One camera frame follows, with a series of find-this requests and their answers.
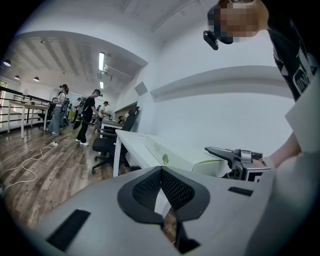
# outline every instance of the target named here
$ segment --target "black mesh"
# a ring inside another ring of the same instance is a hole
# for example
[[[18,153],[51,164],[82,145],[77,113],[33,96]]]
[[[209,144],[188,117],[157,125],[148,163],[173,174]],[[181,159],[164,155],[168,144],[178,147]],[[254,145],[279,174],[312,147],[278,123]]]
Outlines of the black mesh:
[[[189,203],[195,196],[194,189],[162,170],[161,188],[175,211]]]
[[[135,185],[132,196],[140,205],[154,211],[160,188],[161,170]]]

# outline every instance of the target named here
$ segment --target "woman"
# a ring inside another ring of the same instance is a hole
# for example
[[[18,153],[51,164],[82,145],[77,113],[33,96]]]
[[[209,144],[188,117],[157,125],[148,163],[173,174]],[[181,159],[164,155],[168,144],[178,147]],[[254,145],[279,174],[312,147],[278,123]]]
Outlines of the woman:
[[[50,122],[50,125],[47,129],[49,133],[52,133],[53,135],[59,135],[60,134],[60,114],[62,110],[62,106],[67,98],[67,93],[69,91],[69,88],[66,84],[61,86],[61,93],[58,96],[58,99],[53,102],[55,104],[53,118]]]

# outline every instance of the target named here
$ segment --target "railing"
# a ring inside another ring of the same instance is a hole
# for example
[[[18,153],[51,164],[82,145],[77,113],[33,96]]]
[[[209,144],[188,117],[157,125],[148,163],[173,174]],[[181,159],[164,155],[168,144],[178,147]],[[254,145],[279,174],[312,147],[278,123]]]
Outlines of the railing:
[[[20,102],[20,103],[27,103],[29,101],[32,101],[34,102],[36,105],[42,105],[42,106],[48,106],[50,100],[46,100],[46,99],[43,99],[43,98],[39,98],[39,97],[35,97],[35,96],[32,96],[32,95],[23,95],[22,92],[20,91],[16,91],[16,90],[12,90],[12,89],[9,89],[9,88],[5,88],[5,87],[0,87],[0,103],[1,103],[1,106],[0,106],[0,110],[1,110],[1,113],[0,113],[0,124],[3,124],[3,123],[8,123],[8,120],[2,120],[2,116],[7,116],[8,113],[3,113],[3,109],[5,108],[8,108],[9,106],[9,102],[8,101],[13,101],[13,102]],[[7,97],[7,93],[9,94],[13,94],[13,97]],[[14,107],[15,109],[22,109],[23,107],[21,106],[15,106]],[[21,113],[10,113],[10,116],[12,115],[21,115]],[[29,120],[31,120],[31,118],[29,118],[29,115],[30,115],[30,109],[28,108],[27,109],[27,113],[26,113],[26,118],[24,118],[24,120],[26,120],[26,123],[28,124],[29,123]],[[42,119],[40,116],[39,117],[34,117],[33,119]],[[14,121],[22,121],[22,119],[12,119],[10,120],[10,122],[14,122]]]

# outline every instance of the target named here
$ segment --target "office chair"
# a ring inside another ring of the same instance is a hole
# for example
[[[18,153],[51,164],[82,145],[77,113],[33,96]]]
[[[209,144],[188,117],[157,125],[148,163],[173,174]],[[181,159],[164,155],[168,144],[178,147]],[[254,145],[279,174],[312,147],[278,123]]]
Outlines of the office chair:
[[[130,109],[128,113],[129,113],[129,116],[122,127],[122,131],[130,132],[137,119],[137,116],[139,113],[139,107],[134,107]],[[101,154],[104,154],[104,155],[107,155],[107,153],[109,153],[109,157],[103,156],[103,155],[95,156],[94,157],[95,161],[97,159],[101,159],[103,161],[92,167],[92,170],[91,170],[92,174],[96,173],[95,169],[97,167],[103,166],[105,164],[110,163],[112,168],[114,166],[114,155],[116,150],[116,146],[114,145],[114,143],[116,142],[117,134],[100,132],[100,135],[102,135],[103,138],[95,139],[92,145],[92,149],[96,152],[101,152]],[[126,148],[124,146],[121,146],[120,156],[124,156],[126,153],[127,153]]]

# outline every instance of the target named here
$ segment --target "hand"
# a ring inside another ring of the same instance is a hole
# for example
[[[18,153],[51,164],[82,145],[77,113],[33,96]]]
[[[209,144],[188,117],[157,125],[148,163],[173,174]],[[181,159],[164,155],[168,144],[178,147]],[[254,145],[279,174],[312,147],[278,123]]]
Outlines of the hand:
[[[258,168],[266,167],[265,164],[260,160],[253,159],[252,161],[255,167],[258,167]]]

